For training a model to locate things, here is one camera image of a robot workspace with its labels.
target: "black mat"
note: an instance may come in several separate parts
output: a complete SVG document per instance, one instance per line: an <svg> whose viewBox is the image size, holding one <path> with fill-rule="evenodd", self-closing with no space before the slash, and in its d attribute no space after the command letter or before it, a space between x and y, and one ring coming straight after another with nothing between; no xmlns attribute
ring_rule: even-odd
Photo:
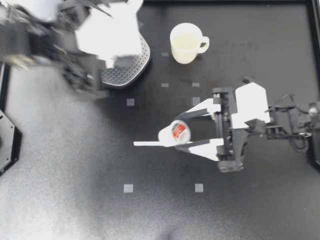
<svg viewBox="0 0 320 240"><path fill-rule="evenodd" d="M245 169L228 174L205 158L133 146L156 140L193 97L238 87L247 75L270 102L285 93L301 104L318 100L306 8L159 4L138 16L152 63L111 99L75 94L54 69L12 72L6 113L23 140L20 160L0 178L0 238L318 239L320 174L288 142L251 138ZM170 30L182 22L211 41L189 65L166 54ZM214 134L210 123L194 127L195 138ZM195 193L195 184L204 192Z"/></svg>

